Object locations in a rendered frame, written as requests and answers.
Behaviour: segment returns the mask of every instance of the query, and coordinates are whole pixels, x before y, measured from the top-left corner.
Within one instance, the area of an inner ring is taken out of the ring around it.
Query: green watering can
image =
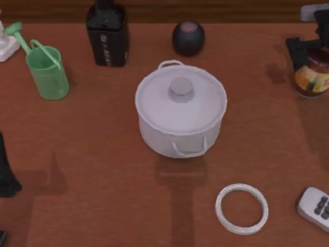
[[[43,46],[38,40],[31,40],[30,45],[20,34],[21,22],[16,22],[4,29],[3,33],[15,36],[26,53],[25,62],[42,98],[58,100],[69,91],[69,84],[61,60],[60,52],[51,46]]]

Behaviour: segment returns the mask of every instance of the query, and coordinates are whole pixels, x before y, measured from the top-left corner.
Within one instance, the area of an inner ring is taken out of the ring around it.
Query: jar label
[[[300,88],[315,93],[324,92],[329,88],[329,74],[318,73],[307,66],[296,72],[295,81]]]

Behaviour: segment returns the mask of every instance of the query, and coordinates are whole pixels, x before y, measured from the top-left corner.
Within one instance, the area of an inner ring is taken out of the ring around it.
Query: jar with orange contents
[[[329,52],[309,49],[307,64],[296,71],[294,85],[307,98],[318,97],[329,89]]]

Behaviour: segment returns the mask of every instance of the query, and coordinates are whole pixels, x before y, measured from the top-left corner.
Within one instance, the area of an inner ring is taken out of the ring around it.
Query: watering can spout
[[[31,52],[31,48],[28,46],[22,35],[20,34],[20,30],[22,29],[21,22],[15,22],[10,26],[6,27],[3,31],[6,35],[15,36],[19,44],[21,45],[22,49],[25,51],[26,54]]]

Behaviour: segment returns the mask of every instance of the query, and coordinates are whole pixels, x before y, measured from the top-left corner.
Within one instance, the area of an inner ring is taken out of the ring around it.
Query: pot handle
[[[182,62],[178,61],[178,60],[166,60],[163,61],[162,63],[159,64],[158,69],[161,69],[169,64],[178,64],[178,65],[184,65]]]
[[[184,157],[184,158],[194,158],[194,157],[199,157],[201,155],[204,155],[208,149],[208,145],[207,145],[207,140],[205,137],[203,137],[203,141],[202,141],[202,150],[199,151],[199,152],[196,152],[196,153],[183,153],[179,150],[177,144],[175,142],[171,142],[175,152],[181,156],[181,157]]]

